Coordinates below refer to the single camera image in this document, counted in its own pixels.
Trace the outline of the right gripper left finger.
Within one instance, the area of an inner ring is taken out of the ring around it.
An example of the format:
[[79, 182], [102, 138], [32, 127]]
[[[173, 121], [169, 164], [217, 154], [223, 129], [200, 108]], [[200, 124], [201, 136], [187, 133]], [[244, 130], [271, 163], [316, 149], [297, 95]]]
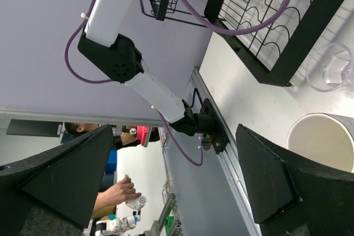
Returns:
[[1, 235], [82, 235], [111, 151], [110, 125], [1, 166]]

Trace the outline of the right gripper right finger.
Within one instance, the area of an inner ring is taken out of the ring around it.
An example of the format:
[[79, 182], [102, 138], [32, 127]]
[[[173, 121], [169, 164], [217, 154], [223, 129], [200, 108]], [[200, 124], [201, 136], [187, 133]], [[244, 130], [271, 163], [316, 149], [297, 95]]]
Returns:
[[239, 124], [238, 159], [262, 235], [353, 235], [353, 174], [272, 143]]

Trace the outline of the white ceramic mug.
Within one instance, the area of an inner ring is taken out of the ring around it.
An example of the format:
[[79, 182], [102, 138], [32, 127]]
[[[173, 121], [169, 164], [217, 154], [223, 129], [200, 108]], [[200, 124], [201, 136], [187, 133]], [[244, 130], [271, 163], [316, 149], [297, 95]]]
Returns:
[[287, 149], [320, 164], [353, 172], [353, 118], [307, 114], [292, 125]]

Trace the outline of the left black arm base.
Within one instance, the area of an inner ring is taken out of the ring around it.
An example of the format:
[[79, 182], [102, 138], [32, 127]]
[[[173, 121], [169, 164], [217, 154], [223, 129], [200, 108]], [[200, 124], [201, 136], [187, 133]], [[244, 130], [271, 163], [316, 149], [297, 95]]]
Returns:
[[[192, 111], [196, 97], [201, 104], [199, 113]], [[184, 133], [190, 137], [195, 134], [202, 134], [203, 137], [209, 138], [207, 144], [209, 147], [212, 146], [214, 148], [216, 154], [223, 152], [230, 141], [210, 99], [205, 98], [202, 100], [198, 89], [195, 88], [191, 105], [185, 100], [182, 100], [182, 103], [184, 107], [182, 118], [174, 123], [169, 123], [169, 125], [177, 132]]]

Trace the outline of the person's hand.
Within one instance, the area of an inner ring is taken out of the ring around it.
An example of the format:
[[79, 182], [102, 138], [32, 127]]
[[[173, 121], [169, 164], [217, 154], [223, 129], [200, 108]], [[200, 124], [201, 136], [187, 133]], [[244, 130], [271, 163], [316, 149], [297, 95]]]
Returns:
[[123, 202], [138, 199], [142, 194], [137, 192], [128, 175], [124, 175], [124, 178], [118, 181], [105, 191], [106, 203], [111, 205], [119, 205]]

